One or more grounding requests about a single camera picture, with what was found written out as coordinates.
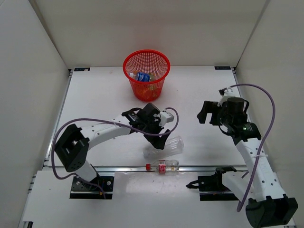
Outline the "clear plastic bottle white cap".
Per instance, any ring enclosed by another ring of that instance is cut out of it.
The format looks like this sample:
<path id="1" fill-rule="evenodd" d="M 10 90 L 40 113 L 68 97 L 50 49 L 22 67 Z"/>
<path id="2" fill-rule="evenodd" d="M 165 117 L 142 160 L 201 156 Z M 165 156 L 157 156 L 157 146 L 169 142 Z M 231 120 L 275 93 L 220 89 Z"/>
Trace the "clear plastic bottle white cap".
<path id="1" fill-rule="evenodd" d="M 176 136 L 166 141 L 164 149 L 156 149 L 153 146 L 147 146 L 143 150 L 143 156 L 146 159 L 163 159 L 176 154 L 181 154 L 183 148 L 184 143 L 182 138 Z"/>

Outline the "clear bottle red label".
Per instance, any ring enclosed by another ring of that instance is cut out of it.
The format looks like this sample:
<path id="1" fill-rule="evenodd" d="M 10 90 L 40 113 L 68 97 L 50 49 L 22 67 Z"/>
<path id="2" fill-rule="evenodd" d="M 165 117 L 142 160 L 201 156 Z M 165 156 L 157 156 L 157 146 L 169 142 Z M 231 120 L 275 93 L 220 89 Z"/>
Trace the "clear bottle red label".
<path id="1" fill-rule="evenodd" d="M 170 172 L 176 172 L 179 170 L 178 160 L 157 160 L 154 163 L 146 164 L 146 170 L 149 172 L 156 172 L 160 175 L 164 175 Z"/>

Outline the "blue label clear bottle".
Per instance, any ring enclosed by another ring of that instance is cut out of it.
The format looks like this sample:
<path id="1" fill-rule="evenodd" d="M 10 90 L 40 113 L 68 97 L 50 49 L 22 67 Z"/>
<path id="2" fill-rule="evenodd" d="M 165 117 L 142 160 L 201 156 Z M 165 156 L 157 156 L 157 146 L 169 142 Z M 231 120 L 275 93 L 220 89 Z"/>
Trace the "blue label clear bottle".
<path id="1" fill-rule="evenodd" d="M 136 81 L 140 82 L 150 82 L 152 80 L 152 75 L 147 73 L 142 73 L 139 71 L 130 72 L 129 76 Z"/>

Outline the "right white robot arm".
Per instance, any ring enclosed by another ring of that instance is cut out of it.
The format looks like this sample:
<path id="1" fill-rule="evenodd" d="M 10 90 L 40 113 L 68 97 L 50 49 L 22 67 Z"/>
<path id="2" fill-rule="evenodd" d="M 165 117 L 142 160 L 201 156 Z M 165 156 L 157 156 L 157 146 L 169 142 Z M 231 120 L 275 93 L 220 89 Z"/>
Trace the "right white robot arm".
<path id="1" fill-rule="evenodd" d="M 204 124 L 211 114 L 210 124 L 224 126 L 240 152 L 249 180 L 237 174 L 233 166 L 217 167 L 211 176 L 198 176 L 187 184 L 188 189 L 199 189 L 200 196 L 209 197 L 226 190 L 239 200 L 237 211 L 245 209 L 254 228 L 287 225 L 298 209 L 295 198 L 287 196 L 271 169 L 263 151 L 263 138 L 254 123 L 247 120 L 249 102 L 240 97 L 224 96 L 220 102 L 204 101 L 197 118 Z"/>

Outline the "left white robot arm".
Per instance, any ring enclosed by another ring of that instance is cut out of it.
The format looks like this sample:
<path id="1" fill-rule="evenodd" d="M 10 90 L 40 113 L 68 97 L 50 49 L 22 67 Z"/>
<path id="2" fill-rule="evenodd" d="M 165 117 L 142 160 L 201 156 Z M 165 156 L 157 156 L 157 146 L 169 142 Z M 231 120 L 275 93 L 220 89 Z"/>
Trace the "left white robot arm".
<path id="1" fill-rule="evenodd" d="M 58 156 L 69 175 L 75 176 L 86 189 L 102 192 L 102 180 L 86 159 L 88 151 L 108 140 L 132 133 L 142 133 L 154 148 L 164 149 L 171 131 L 163 129 L 173 120 L 170 112 L 160 111 L 152 103 L 125 111 L 110 121 L 96 120 L 88 127 L 77 126 L 77 120 L 73 120 L 58 131 L 60 138 L 54 140 L 52 153 Z"/>

